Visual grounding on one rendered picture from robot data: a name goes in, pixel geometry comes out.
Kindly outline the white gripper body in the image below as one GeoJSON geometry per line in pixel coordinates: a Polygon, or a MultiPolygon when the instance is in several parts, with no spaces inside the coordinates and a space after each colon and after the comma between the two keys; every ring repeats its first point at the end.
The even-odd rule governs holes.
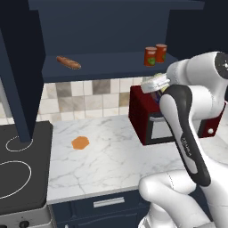
{"type": "Polygon", "coordinates": [[[169,86],[170,79],[166,74],[156,74],[150,77],[144,77],[141,83],[141,89],[144,94],[156,92],[164,86],[169,86]]]}

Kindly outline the dark blue open cabinet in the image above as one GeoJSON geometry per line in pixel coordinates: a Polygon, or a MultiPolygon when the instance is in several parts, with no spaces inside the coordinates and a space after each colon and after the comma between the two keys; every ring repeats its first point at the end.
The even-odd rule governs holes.
{"type": "Polygon", "coordinates": [[[144,63],[144,48],[164,44],[169,13],[199,11],[194,0],[28,0],[39,12],[45,45],[46,83],[149,76],[176,61],[153,67],[144,63]],[[57,62],[64,56],[81,65],[70,69],[57,62]]]}

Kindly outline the dark blue cabinet door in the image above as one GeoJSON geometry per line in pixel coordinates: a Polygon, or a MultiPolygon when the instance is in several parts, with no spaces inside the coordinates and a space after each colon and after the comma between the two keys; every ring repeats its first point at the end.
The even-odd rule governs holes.
{"type": "Polygon", "coordinates": [[[45,46],[29,0],[0,0],[0,79],[22,142],[32,139],[44,87],[45,46]]]}

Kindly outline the purple and yellow can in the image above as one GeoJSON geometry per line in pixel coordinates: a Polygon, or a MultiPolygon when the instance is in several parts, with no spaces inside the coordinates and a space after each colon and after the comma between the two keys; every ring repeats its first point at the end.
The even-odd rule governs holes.
{"type": "Polygon", "coordinates": [[[166,74],[158,73],[153,76],[153,84],[155,91],[151,94],[153,100],[156,103],[159,103],[160,97],[165,92],[165,90],[169,87],[170,79],[167,78],[166,74]]]}

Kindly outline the red can with green label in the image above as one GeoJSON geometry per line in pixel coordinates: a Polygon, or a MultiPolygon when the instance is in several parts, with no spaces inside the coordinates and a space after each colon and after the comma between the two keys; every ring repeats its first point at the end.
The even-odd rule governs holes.
{"type": "Polygon", "coordinates": [[[166,59],[167,46],[163,44],[156,44],[156,62],[162,63],[166,59]]]}
{"type": "Polygon", "coordinates": [[[156,62],[156,47],[146,47],[144,52],[144,65],[147,67],[152,67],[156,62]]]}

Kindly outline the red toaster oven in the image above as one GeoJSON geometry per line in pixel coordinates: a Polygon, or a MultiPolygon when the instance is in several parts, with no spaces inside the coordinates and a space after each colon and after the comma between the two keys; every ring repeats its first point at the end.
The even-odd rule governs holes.
{"type": "Polygon", "coordinates": [[[216,134],[225,103],[202,85],[171,85],[156,103],[141,87],[130,89],[128,117],[143,145],[196,146],[216,134]]]}

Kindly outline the brown baguette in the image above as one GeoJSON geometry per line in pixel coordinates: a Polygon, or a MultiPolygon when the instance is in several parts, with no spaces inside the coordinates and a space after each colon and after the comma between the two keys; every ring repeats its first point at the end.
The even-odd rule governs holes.
{"type": "Polygon", "coordinates": [[[73,60],[71,60],[71,59],[69,59],[67,57],[57,56],[56,60],[57,60],[57,62],[59,62],[60,64],[64,65],[67,68],[70,68],[70,69],[81,69],[81,65],[78,62],[73,61],[73,60]]]}

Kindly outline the orange flat round food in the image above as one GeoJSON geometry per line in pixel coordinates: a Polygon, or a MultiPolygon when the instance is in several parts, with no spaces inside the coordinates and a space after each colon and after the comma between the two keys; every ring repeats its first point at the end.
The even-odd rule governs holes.
{"type": "Polygon", "coordinates": [[[89,144],[89,140],[85,136],[79,136],[71,144],[75,150],[83,150],[89,144]]]}

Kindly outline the dark blue drawer front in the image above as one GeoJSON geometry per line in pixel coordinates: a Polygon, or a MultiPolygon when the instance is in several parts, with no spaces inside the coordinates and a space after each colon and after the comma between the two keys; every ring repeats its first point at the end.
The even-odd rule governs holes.
{"type": "Polygon", "coordinates": [[[150,203],[140,196],[139,191],[134,190],[52,204],[52,208],[56,222],[60,223],[70,219],[103,215],[132,208],[148,207],[149,205],[150,203]],[[94,205],[100,201],[117,199],[123,199],[124,202],[99,207],[94,205]]]}

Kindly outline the dark blue cupboard door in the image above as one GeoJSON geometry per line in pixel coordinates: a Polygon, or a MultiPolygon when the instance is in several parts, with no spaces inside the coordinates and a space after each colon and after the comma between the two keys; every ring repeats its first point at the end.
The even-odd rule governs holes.
{"type": "Polygon", "coordinates": [[[57,223],[57,228],[138,228],[148,207],[133,208],[98,216],[71,219],[57,223]]]}

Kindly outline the black hob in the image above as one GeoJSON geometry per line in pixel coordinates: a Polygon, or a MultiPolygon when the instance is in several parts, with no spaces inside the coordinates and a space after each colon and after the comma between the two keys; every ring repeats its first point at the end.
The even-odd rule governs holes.
{"type": "Polygon", "coordinates": [[[0,215],[41,208],[46,203],[53,125],[36,122],[31,142],[21,142],[15,125],[0,126],[0,215]]]}

